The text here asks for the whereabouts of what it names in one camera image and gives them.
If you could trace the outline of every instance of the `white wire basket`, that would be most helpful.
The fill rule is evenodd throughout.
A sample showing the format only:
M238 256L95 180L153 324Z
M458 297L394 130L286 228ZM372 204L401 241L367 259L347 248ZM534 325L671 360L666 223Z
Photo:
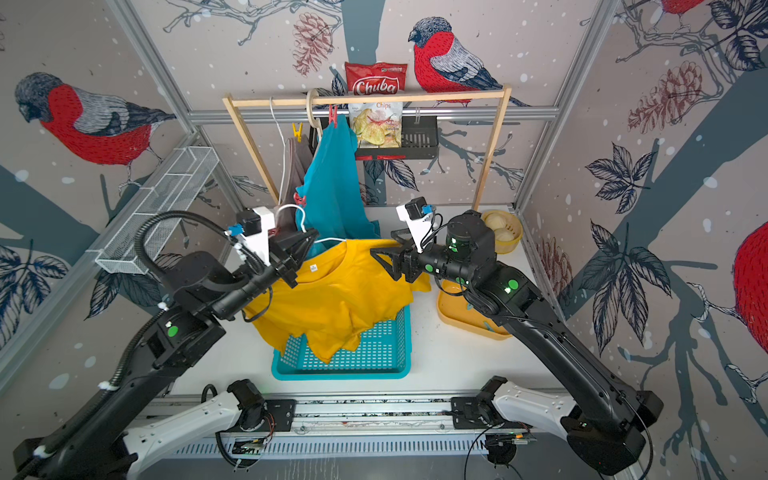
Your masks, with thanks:
M99 253L96 263L109 273L145 274L148 268L134 251L136 230L156 214L188 209L218 163L219 157L211 147L181 149L157 184L140 189L149 190L147 196ZM150 258L157 258L179 221L162 221L149 232L144 245Z

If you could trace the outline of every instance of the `chips bag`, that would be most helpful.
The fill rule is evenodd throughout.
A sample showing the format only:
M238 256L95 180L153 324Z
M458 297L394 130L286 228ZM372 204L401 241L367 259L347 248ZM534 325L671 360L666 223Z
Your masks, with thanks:
M355 95L395 94L406 85L408 65L345 63L347 89ZM349 104L349 125L361 148L401 146L402 102Z

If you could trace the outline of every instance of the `black wire basket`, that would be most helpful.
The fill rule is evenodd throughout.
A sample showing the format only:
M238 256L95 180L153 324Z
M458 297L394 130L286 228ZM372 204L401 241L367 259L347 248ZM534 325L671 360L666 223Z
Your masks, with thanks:
M320 118L323 129L328 126L328 118ZM403 117L401 147L358 148L355 158L367 160L431 160L437 157L439 142L437 135L437 117ZM310 150L317 149L317 132L310 130Z

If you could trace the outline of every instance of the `yellow plate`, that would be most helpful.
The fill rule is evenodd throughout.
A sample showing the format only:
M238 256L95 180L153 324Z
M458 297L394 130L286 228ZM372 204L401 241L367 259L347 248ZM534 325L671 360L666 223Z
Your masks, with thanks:
M442 288L450 293L461 291L457 283L448 280L442 281ZM450 296L443 292L437 296L437 314L444 323L487 336L489 339L506 340L512 337L507 330L496 325L493 320L481 315L474 308L468 308L468 305L463 296Z

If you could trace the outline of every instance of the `teal shirt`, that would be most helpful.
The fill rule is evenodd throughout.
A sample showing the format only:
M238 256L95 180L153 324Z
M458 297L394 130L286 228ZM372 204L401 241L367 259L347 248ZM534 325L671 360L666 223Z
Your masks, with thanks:
M379 222L369 222L360 198L360 186L355 165L357 136L339 115L338 127L330 124L323 130L323 139L315 158L306 171L304 185L296 192L304 197L307 228L316 228L319 239L380 238ZM296 212L296 226L301 225L301 212ZM316 257L337 242L315 243L307 258Z

